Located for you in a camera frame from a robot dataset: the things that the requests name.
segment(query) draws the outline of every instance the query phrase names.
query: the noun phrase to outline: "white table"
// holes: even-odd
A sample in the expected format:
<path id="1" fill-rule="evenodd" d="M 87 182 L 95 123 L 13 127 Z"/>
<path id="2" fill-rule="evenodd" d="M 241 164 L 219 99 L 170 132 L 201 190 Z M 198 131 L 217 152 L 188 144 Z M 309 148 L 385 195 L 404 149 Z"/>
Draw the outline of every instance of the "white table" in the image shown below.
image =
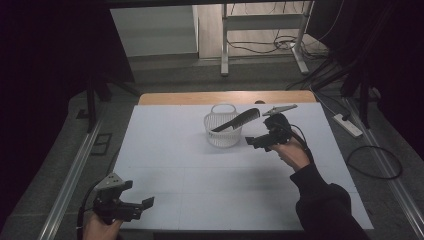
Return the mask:
<path id="1" fill-rule="evenodd" d="M 285 104 L 236 105 L 238 112 L 265 112 Z M 372 224 L 319 103 L 297 103 L 285 113 L 305 133 L 316 165 L 327 182 L 343 186 L 353 216 L 364 229 Z M 133 180 L 121 200 L 155 196 L 141 220 L 123 228 L 149 230 L 301 230 L 293 170 L 274 152 L 247 145 L 245 136 L 267 133 L 261 117 L 243 127 L 234 147 L 207 142 L 203 117 L 212 105 L 136 106 L 114 171 Z"/>

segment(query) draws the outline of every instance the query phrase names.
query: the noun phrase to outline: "black comb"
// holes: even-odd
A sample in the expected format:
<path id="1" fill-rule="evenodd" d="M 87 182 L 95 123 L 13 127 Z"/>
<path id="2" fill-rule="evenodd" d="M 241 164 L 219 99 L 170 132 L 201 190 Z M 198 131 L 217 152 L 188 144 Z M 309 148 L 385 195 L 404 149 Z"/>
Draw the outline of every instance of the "black comb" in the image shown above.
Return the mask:
<path id="1" fill-rule="evenodd" d="M 236 129 L 252 120 L 255 120 L 256 118 L 259 118 L 260 116 L 261 116 L 261 113 L 259 112 L 259 109 L 251 108 L 249 110 L 246 110 L 240 113 L 237 117 L 233 118 L 233 120 L 226 122 L 222 124 L 221 126 L 213 129 L 212 132 L 221 132 L 222 130 L 228 127 L 233 127 L 233 129 Z"/>

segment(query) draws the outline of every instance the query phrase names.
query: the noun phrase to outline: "wooden board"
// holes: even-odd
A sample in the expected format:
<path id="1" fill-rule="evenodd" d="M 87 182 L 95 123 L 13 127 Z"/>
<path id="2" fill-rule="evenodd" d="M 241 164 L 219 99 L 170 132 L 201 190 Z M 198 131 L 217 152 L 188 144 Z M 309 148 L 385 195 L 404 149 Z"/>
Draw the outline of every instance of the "wooden board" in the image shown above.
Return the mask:
<path id="1" fill-rule="evenodd" d="M 230 91 L 191 93 L 146 93 L 140 97 L 139 105 L 205 105 L 229 102 L 232 104 L 265 103 L 310 103 L 316 102 L 310 91 Z"/>

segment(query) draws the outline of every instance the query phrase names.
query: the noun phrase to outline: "person's hand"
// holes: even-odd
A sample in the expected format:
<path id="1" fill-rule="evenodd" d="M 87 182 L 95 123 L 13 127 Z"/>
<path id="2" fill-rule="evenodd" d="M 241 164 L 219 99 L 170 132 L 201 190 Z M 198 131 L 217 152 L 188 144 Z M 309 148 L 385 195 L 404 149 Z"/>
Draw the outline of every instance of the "person's hand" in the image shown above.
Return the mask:
<path id="1" fill-rule="evenodd" d="M 111 225 L 107 225 L 93 213 L 85 226 L 83 240 L 116 240 L 122 222 L 115 220 Z"/>
<path id="2" fill-rule="evenodd" d="M 280 159 L 292 167 L 295 172 L 310 164 L 302 145 L 293 137 L 286 144 L 272 145 L 269 149 L 276 151 Z"/>

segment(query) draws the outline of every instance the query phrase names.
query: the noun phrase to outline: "wire basket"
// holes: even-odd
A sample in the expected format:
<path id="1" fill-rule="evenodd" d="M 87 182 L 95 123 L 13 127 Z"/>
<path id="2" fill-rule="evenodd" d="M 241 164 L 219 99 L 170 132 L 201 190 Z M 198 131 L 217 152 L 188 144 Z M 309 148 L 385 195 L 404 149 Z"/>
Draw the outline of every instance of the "wire basket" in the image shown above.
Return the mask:
<path id="1" fill-rule="evenodd" d="M 234 110 L 232 112 L 220 113 L 214 111 L 215 107 L 224 105 L 231 106 Z M 237 115 L 239 115 L 239 113 L 236 111 L 236 107 L 232 104 L 216 104 L 212 107 L 211 112 L 204 118 L 205 130 L 210 144 L 219 148 L 229 148 L 237 144 L 238 141 L 240 141 L 242 127 L 236 129 L 229 127 L 227 129 L 222 130 L 221 132 L 211 131 L 212 129 L 218 126 L 221 126 L 222 124 L 231 121 Z"/>

